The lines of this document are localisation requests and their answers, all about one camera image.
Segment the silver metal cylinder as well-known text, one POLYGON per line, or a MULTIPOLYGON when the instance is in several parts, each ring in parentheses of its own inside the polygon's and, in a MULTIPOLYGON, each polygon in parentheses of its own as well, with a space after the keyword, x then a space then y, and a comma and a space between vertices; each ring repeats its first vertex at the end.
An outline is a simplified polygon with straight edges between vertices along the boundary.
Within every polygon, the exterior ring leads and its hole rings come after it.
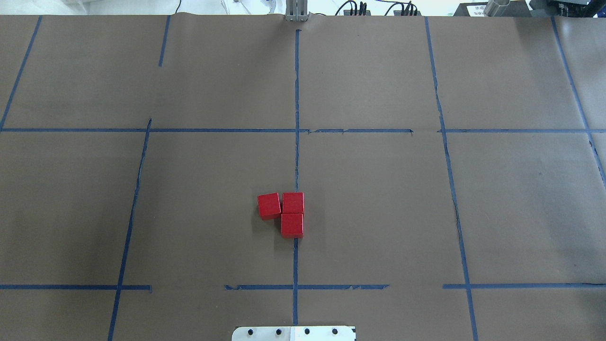
POLYGON ((488 0, 483 9, 483 14, 486 17, 502 17, 510 3, 511 0, 488 0))

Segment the grey aluminium post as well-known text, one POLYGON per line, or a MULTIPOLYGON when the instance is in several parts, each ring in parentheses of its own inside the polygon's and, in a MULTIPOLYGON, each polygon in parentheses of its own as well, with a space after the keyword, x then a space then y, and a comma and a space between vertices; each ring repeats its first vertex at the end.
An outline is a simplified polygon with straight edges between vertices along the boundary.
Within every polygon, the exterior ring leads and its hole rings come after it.
POLYGON ((306 22, 309 20, 308 0, 286 0, 286 22, 306 22))

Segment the red cube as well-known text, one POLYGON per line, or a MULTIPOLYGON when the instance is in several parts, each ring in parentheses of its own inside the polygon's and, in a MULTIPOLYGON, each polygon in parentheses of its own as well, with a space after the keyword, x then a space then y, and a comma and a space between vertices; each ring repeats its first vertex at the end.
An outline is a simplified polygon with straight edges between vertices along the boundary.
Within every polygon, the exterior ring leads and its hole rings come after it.
POLYGON ((283 238, 303 238, 304 214, 283 213, 281 215, 281 235, 283 238))
POLYGON ((279 193, 263 194, 257 197, 258 212, 262 220, 278 219, 282 215, 279 193))
POLYGON ((304 214, 304 194, 302 192, 284 192, 282 194, 283 214, 304 214))

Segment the white metal base plate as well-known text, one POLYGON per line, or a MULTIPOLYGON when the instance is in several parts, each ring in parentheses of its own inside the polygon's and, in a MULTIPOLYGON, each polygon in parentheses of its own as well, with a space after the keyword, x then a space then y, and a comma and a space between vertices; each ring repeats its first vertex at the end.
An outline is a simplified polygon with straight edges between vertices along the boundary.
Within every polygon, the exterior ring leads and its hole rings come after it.
POLYGON ((356 341, 354 326, 245 326, 232 333, 232 341, 356 341))

